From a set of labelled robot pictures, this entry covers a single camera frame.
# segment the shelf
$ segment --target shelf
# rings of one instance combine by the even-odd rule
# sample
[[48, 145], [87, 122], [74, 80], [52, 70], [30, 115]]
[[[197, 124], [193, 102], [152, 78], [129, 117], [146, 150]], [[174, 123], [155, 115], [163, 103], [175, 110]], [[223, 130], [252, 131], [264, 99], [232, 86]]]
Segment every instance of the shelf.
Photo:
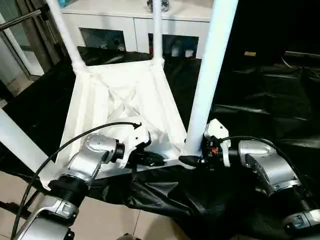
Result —
[[[171, 0], [164, 20], [209, 22], [213, 0]], [[77, 0], [62, 9], [64, 14], [83, 14], [151, 19], [147, 0]]]

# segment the black cable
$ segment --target black cable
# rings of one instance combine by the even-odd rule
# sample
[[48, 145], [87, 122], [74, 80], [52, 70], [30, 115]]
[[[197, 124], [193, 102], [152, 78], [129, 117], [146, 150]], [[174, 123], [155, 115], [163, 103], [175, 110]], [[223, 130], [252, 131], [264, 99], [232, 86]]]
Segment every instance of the black cable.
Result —
[[31, 204], [34, 202], [34, 200], [36, 199], [36, 197], [39, 195], [40, 191], [36, 190], [31, 197], [29, 198], [29, 200], [26, 202], [26, 204], [23, 206], [23, 208], [25, 210], [28, 210], [28, 208], [31, 206]]
[[19, 220], [20, 220], [20, 216], [23, 210], [23, 207], [25, 205], [25, 202], [27, 200], [28, 194], [31, 190], [32, 184], [34, 183], [34, 181], [37, 179], [38, 174], [42, 171], [42, 169], [59, 153], [61, 152], [64, 148], [66, 148], [68, 145], [70, 145], [71, 143], [73, 143], [74, 141], [82, 138], [83, 136], [90, 134], [94, 131], [97, 131], [99, 129], [103, 129], [106, 127], [110, 127], [110, 126], [115, 126], [115, 125], [132, 125], [134, 127], [134, 129], [138, 128], [141, 126], [141, 124], [137, 124], [137, 123], [133, 123], [133, 122], [127, 122], [127, 121], [120, 121], [120, 122], [111, 122], [111, 123], [107, 123], [101, 126], [97, 126], [95, 128], [92, 128], [88, 131], [85, 131], [83, 133], [81, 133], [80, 135], [72, 138], [71, 140], [67, 141], [65, 144], [63, 144], [57, 151], [55, 151], [51, 156], [49, 156], [42, 164], [41, 166], [37, 169], [37, 171], [34, 173], [34, 175], [32, 176], [28, 186], [25, 189], [25, 192], [23, 194], [20, 206], [19, 206], [19, 210], [16, 214], [15, 220], [14, 220], [14, 224], [13, 224], [13, 228], [12, 228], [12, 233], [11, 233], [11, 240], [14, 240], [14, 237], [17, 234], [17, 229], [18, 229], [18, 225], [19, 225]]

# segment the white pole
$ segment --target white pole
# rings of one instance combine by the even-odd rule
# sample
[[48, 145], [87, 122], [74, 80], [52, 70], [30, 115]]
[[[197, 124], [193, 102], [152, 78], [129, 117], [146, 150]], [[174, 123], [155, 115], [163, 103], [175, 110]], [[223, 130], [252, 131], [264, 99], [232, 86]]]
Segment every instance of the white pole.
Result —
[[201, 154], [201, 143], [224, 60], [238, 0], [214, 0], [183, 155]]
[[[0, 109], [0, 142], [33, 172], [37, 171], [40, 165], [48, 158], [2, 109]], [[54, 178], [58, 169], [57, 165], [51, 161], [39, 173], [44, 187], [47, 187], [47, 184]]]
[[82, 60], [76, 45], [72, 41], [70, 33], [63, 20], [63, 16], [60, 10], [60, 6], [58, 4], [58, 0], [47, 0], [47, 3], [50, 7], [56, 26], [59, 29], [64, 45], [66, 47], [66, 50], [68, 51], [69, 56], [71, 58], [73, 71], [75, 73], [79, 71], [87, 72], [88, 70], [87, 70], [86, 64]]
[[162, 0], [152, 1], [153, 12], [153, 61], [163, 65], [164, 59], [162, 57], [162, 29], [161, 29], [161, 3]]

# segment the floor tile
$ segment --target floor tile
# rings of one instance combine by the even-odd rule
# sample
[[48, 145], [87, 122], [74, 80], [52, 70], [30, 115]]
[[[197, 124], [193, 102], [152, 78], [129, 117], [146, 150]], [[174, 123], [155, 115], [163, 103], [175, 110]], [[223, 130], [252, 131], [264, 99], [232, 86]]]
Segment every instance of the floor tile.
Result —
[[[26, 187], [27, 183], [23, 181], [21, 178], [0, 171], [0, 201], [4, 203], [14, 202], [20, 204], [21, 198], [23, 196], [23, 193], [25, 192]], [[31, 211], [38, 204], [40, 198], [41, 197], [39, 196], [34, 201], [32, 206], [30, 207]], [[14, 215], [13, 213], [4, 210], [3, 208], [0, 208], [0, 235], [6, 237], [11, 236], [11, 231], [15, 221], [15, 217], [16, 215]], [[23, 219], [20, 219], [19, 225], [21, 226], [24, 222], [25, 221]]]
[[0, 240], [10, 240], [8, 237], [0, 235]]
[[71, 227], [75, 240], [116, 240], [133, 234], [139, 210], [86, 197]]
[[188, 240], [169, 217], [140, 211], [134, 236], [142, 240]]
[[29, 87], [34, 81], [31, 81], [27, 78], [27, 76], [22, 73], [18, 76], [15, 80], [9, 83], [7, 88], [14, 96], [19, 95], [22, 93], [27, 87]]

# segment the black plastic sheet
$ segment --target black plastic sheet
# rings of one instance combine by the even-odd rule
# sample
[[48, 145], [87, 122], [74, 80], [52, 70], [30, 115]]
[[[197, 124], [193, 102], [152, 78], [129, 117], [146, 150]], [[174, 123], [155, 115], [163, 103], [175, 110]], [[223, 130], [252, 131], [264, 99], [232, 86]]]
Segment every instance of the black plastic sheet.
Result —
[[[80, 53], [92, 65], [150, 58], [103, 49], [81, 48]], [[171, 58], [164, 67], [186, 128], [200, 64], [200, 60]], [[62, 62], [5, 108], [47, 155], [60, 144], [74, 79], [70, 63]], [[273, 141], [290, 156], [320, 203], [319, 90], [318, 74], [303, 68], [222, 69], [209, 120], [218, 118], [231, 136]], [[26, 181], [32, 175], [4, 146], [0, 146], [0, 169]], [[274, 206], [255, 191], [255, 183], [255, 176], [239, 166], [217, 171], [167, 167], [96, 180], [89, 196], [169, 216], [195, 240], [223, 240], [235, 234], [290, 239]]]

